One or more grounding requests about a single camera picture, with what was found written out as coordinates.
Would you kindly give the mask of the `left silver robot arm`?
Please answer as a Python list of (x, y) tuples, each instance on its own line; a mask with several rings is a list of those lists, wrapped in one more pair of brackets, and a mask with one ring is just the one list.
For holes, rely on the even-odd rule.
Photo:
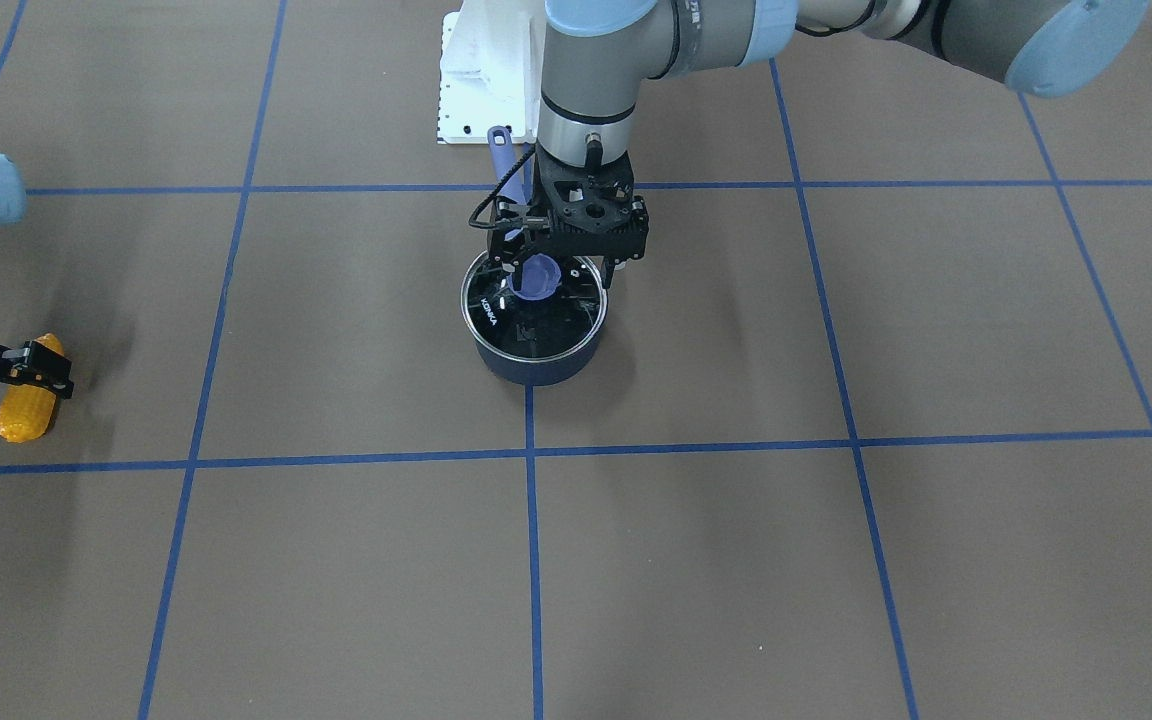
[(530, 199), (507, 179), (485, 209), (486, 260), (516, 285), (539, 256), (639, 260), (649, 218), (628, 160), (641, 85), (749, 67), (797, 35), (901, 41), (1018, 94), (1061, 97), (1111, 67), (1144, 1), (548, 1)]

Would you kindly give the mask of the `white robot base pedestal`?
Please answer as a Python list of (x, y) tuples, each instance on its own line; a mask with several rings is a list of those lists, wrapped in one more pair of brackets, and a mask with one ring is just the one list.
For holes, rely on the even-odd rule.
[(654, 1), (465, 1), (444, 18), (439, 138), (502, 126), (564, 162), (626, 156), (637, 81), (626, 35)]

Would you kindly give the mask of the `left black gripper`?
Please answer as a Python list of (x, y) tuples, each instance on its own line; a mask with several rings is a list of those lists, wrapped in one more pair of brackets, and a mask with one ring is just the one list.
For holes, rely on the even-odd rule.
[(589, 173), (538, 151), (532, 214), (543, 214), (547, 223), (531, 241), (529, 232), (492, 232), (493, 304), (530, 302), (524, 296), (529, 241), (532, 250), (552, 258), (602, 256), (600, 287), (609, 291), (614, 263), (641, 259), (646, 250), (649, 215), (634, 181), (627, 154)]

